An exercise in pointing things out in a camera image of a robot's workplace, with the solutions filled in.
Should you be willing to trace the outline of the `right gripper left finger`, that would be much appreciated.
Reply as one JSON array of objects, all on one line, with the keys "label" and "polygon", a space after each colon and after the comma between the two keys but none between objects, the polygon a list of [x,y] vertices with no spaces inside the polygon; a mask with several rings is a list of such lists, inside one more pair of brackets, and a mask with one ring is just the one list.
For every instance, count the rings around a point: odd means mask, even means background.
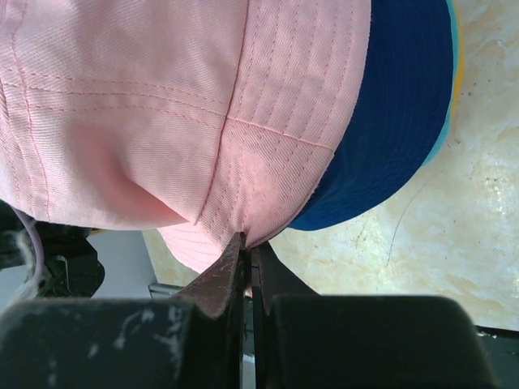
[{"label": "right gripper left finger", "polygon": [[220,258],[174,295],[188,309],[176,388],[242,386],[245,240],[244,233],[235,233]]}]

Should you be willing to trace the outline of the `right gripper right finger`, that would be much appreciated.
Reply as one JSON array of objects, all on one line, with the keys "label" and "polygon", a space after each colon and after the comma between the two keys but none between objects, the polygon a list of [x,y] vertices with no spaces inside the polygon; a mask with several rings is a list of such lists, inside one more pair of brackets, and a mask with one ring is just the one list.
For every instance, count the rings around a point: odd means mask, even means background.
[{"label": "right gripper right finger", "polygon": [[251,250],[255,379],[258,388],[317,388],[320,295],[267,242]]}]

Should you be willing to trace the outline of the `pink hat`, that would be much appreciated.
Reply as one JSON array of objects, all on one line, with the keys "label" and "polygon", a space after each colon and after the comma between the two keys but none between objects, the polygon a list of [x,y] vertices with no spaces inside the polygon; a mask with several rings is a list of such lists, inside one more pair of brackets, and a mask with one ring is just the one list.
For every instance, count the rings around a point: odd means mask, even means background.
[{"label": "pink hat", "polygon": [[362,82],[368,1],[4,1],[1,198],[157,229],[195,271],[304,208]]}]

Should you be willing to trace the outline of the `dark blue bucket hat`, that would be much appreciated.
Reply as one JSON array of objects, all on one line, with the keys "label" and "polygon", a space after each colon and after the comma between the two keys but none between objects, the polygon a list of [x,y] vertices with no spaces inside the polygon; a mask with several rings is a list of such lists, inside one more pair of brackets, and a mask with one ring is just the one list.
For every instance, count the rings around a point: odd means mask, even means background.
[{"label": "dark blue bucket hat", "polygon": [[319,185],[291,227],[331,227],[398,192],[445,140],[452,91],[447,1],[374,1],[354,113]]}]

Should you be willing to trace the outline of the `orange bucket hat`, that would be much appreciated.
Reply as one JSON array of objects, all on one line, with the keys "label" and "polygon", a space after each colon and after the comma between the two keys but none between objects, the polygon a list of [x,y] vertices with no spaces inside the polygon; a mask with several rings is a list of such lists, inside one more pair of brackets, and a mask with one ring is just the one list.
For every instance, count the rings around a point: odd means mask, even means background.
[{"label": "orange bucket hat", "polygon": [[449,119],[450,122],[453,122],[456,117],[459,96],[461,95],[464,71],[464,45],[459,8],[455,1],[447,1],[447,4],[451,18],[451,33],[453,40],[453,91],[449,105]]}]

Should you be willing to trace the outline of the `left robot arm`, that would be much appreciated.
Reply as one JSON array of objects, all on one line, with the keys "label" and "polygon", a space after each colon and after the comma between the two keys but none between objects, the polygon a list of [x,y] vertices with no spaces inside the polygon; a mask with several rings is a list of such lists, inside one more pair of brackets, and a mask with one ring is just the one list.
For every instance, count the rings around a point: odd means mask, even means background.
[{"label": "left robot arm", "polygon": [[1,202],[1,269],[25,267],[21,298],[92,297],[105,279],[92,230],[34,220]]}]

